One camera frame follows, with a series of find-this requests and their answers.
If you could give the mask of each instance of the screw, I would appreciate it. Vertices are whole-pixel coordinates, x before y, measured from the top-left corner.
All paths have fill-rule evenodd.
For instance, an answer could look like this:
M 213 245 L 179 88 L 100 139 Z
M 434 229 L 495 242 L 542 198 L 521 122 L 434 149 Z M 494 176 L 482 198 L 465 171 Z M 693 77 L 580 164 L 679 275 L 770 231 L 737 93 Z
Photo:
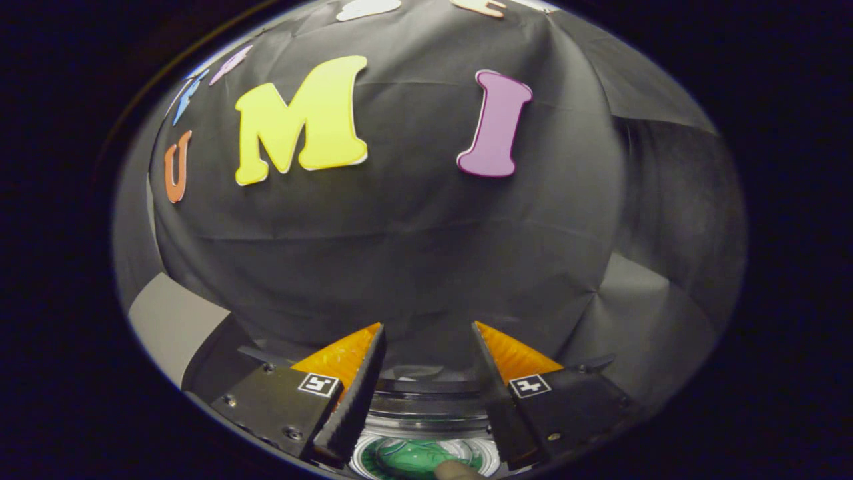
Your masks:
M 295 440 L 297 442 L 302 440 L 302 432 L 293 427 L 287 427 L 286 429 L 284 429 L 284 435 L 286 435 L 287 438 Z

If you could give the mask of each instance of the green object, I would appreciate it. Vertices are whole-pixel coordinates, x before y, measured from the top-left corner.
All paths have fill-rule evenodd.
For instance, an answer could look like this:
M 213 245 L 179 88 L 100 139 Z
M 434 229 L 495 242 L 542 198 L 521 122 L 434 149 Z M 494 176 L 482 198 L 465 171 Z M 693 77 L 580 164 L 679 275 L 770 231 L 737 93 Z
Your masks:
M 451 453 L 445 446 L 453 442 Z M 382 438 L 362 452 L 362 465 L 381 480 L 435 480 L 432 471 L 446 460 L 456 460 L 479 470 L 483 457 L 464 441 L 404 440 Z

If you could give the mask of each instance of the purple letter i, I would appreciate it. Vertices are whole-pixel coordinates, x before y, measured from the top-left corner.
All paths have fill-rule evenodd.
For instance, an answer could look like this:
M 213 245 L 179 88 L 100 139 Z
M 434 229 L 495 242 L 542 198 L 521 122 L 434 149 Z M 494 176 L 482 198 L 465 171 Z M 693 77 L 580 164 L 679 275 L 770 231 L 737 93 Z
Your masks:
M 515 162 L 509 154 L 521 108 L 533 98 L 533 91 L 518 80 L 491 70 L 480 70 L 475 78 L 483 87 L 483 107 L 474 143 L 456 157 L 456 165 L 472 175 L 508 177 L 515 172 Z

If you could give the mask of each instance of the gray surface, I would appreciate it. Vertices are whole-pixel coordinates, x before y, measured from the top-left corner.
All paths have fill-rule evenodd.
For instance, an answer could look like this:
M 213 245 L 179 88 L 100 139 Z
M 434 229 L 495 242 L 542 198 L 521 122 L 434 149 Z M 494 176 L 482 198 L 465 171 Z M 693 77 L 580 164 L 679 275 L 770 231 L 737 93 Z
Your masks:
M 151 359 L 181 388 L 193 355 L 228 314 L 160 273 L 133 301 L 128 317 Z

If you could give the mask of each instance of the yellow letter m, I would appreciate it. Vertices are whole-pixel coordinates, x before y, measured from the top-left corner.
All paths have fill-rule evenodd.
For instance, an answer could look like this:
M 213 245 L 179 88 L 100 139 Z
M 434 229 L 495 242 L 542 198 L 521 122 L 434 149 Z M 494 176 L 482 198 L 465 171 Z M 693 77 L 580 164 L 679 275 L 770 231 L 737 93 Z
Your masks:
M 289 106 L 272 84 L 243 94 L 235 105 L 240 111 L 237 184 L 254 184 L 267 178 L 270 166 L 260 158 L 258 141 L 264 144 L 276 169 L 287 173 L 303 126 L 305 147 L 299 152 L 299 165 L 305 170 L 363 162 L 368 146 L 356 137 L 352 89 L 356 74 L 367 63 L 363 56 L 344 56 L 317 65 Z

